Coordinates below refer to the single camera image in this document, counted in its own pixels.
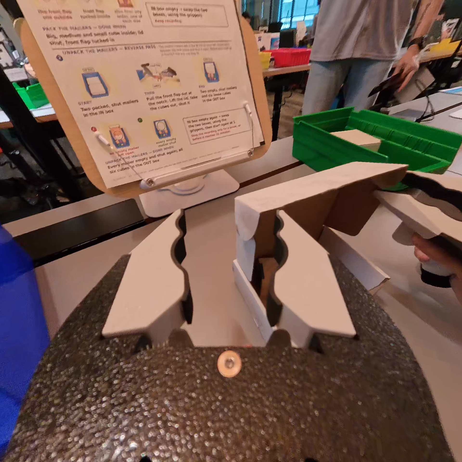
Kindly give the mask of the white cardboard mailer box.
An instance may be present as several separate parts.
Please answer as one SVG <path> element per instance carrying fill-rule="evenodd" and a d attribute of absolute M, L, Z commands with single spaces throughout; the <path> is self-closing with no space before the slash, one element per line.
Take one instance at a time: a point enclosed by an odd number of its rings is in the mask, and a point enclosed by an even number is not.
<path fill-rule="evenodd" d="M 382 140 L 358 129 L 335 131 L 330 133 L 344 141 L 378 152 Z"/>
<path fill-rule="evenodd" d="M 374 192 L 393 188 L 406 172 L 407 165 L 352 162 L 235 199 L 235 283 L 264 341 L 277 330 L 269 324 L 266 310 L 269 283 L 277 268 L 276 211 L 285 211 L 320 245 L 325 228 L 355 236 L 378 207 Z"/>

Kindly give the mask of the red plastic bin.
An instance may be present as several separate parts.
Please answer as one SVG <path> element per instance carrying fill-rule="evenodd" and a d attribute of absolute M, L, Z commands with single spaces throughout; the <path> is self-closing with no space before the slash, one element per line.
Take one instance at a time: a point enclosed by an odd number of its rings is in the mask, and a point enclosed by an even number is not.
<path fill-rule="evenodd" d="M 271 51 L 274 68 L 304 66 L 309 64 L 312 49 L 310 48 L 279 48 Z"/>

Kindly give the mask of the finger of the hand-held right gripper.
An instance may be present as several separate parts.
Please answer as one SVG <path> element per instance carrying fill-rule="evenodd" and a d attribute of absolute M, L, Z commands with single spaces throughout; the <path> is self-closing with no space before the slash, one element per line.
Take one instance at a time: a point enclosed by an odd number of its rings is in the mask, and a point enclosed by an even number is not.
<path fill-rule="evenodd" d="M 411 195 L 375 191 L 380 203 L 397 216 L 409 229 L 426 240 L 433 239 L 440 246 L 462 249 L 462 224 L 432 205 L 426 205 Z"/>
<path fill-rule="evenodd" d="M 401 182 L 419 191 L 415 199 L 445 214 L 461 214 L 461 180 L 451 176 L 408 171 Z"/>

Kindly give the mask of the wooden workbench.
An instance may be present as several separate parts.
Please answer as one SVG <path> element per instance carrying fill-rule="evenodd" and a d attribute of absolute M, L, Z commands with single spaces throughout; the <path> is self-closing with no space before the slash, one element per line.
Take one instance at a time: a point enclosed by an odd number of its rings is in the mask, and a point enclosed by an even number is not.
<path fill-rule="evenodd" d="M 286 67 L 274 67 L 262 71 L 263 78 L 272 78 L 280 75 L 294 74 L 298 72 L 308 72 L 310 70 L 310 63 L 297 65 L 297 66 L 286 66 Z"/>

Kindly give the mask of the person's right hand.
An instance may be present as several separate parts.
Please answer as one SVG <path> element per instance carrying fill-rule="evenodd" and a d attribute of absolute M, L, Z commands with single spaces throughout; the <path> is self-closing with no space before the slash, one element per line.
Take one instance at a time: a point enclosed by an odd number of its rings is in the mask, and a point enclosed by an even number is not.
<path fill-rule="evenodd" d="M 424 239 L 417 233 L 412 236 L 414 255 L 421 263 L 430 260 L 446 267 L 451 272 L 451 287 L 458 298 L 461 298 L 462 291 L 462 264 L 450 255 L 446 250 L 430 240 Z"/>

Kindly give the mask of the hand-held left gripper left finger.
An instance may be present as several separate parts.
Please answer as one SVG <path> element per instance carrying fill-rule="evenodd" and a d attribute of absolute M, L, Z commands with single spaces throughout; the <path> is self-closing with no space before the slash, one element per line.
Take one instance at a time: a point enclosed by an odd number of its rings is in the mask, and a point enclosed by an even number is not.
<path fill-rule="evenodd" d="M 142 335 L 153 346 L 191 324 L 193 300 L 186 257 L 183 209 L 174 211 L 131 252 L 107 320 L 104 338 Z"/>

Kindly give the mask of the white stand base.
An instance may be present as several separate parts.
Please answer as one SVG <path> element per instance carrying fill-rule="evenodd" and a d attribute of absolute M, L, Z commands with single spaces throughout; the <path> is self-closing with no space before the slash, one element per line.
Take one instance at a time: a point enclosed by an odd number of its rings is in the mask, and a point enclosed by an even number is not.
<path fill-rule="evenodd" d="M 140 195 L 147 217 L 161 218 L 236 192 L 239 182 L 224 170 L 177 182 Z"/>

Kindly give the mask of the printed instruction sheet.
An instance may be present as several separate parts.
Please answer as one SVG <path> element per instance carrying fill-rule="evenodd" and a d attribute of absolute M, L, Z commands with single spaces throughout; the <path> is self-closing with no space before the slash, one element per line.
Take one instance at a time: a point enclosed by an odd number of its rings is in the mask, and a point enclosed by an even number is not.
<path fill-rule="evenodd" d="M 33 67 L 95 185 L 154 188 L 247 160 L 263 122 L 235 1 L 18 1 L 44 63 Z"/>

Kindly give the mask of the small green storage bin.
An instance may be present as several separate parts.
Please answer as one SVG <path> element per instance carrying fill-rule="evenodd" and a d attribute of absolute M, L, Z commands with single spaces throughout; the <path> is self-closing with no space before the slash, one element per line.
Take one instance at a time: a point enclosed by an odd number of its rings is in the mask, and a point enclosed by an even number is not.
<path fill-rule="evenodd" d="M 40 83 L 21 87 L 13 82 L 13 87 L 29 110 L 38 109 L 49 104 L 49 100 Z"/>

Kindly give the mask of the metal page holder clip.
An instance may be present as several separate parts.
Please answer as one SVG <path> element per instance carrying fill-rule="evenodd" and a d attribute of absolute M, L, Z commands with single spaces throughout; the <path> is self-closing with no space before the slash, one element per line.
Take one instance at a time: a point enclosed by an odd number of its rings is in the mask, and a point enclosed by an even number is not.
<path fill-rule="evenodd" d="M 250 148 L 248 149 L 248 152 L 247 152 L 248 157 L 251 158 L 254 155 L 254 148 L 255 148 L 254 146 L 255 144 L 255 139 L 254 139 L 255 125 L 254 125 L 253 113 L 247 101 L 244 102 L 244 109 L 248 116 L 250 129 L 251 129 L 251 143 L 250 143 Z"/>
<path fill-rule="evenodd" d="M 104 138 L 104 136 L 102 136 L 99 131 L 95 131 L 94 136 L 98 140 L 99 144 L 105 147 L 108 153 L 116 155 L 120 159 L 120 161 L 123 164 L 125 164 L 135 174 L 135 176 L 139 178 L 140 180 L 139 187 L 141 189 L 154 188 L 155 186 L 154 180 L 152 178 L 143 178 L 141 174 L 137 170 L 135 170 L 135 168 L 126 159 L 124 159 L 124 157 L 122 157 L 118 153 L 118 151 L 112 146 L 112 144 L 109 141 L 107 141 L 107 139 Z"/>

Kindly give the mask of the green plastic bin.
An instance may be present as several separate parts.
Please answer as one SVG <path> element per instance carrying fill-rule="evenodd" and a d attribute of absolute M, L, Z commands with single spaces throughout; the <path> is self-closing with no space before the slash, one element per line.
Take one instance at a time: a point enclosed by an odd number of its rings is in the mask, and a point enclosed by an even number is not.
<path fill-rule="evenodd" d="M 461 135 L 369 110 L 342 108 L 294 118 L 292 155 L 316 172 L 351 162 L 407 165 L 408 171 L 442 174 Z M 378 138 L 375 152 L 334 135 L 360 132 Z"/>

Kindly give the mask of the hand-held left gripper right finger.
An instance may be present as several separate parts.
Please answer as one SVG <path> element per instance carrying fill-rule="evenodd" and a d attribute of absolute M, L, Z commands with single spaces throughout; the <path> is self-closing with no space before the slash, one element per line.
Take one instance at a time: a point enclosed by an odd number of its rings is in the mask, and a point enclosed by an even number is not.
<path fill-rule="evenodd" d="M 274 258 L 266 305 L 272 327 L 287 331 L 297 347 L 308 347 L 316 334 L 356 337 L 328 251 L 283 210 L 276 211 Z"/>

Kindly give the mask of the blue plastic bin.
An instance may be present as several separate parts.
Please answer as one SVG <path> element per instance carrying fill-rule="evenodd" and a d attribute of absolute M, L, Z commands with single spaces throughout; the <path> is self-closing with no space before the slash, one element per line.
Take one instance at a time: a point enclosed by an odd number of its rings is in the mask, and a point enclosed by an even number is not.
<path fill-rule="evenodd" d="M 0 227 L 0 455 L 11 440 L 27 389 L 49 345 L 32 259 Z"/>

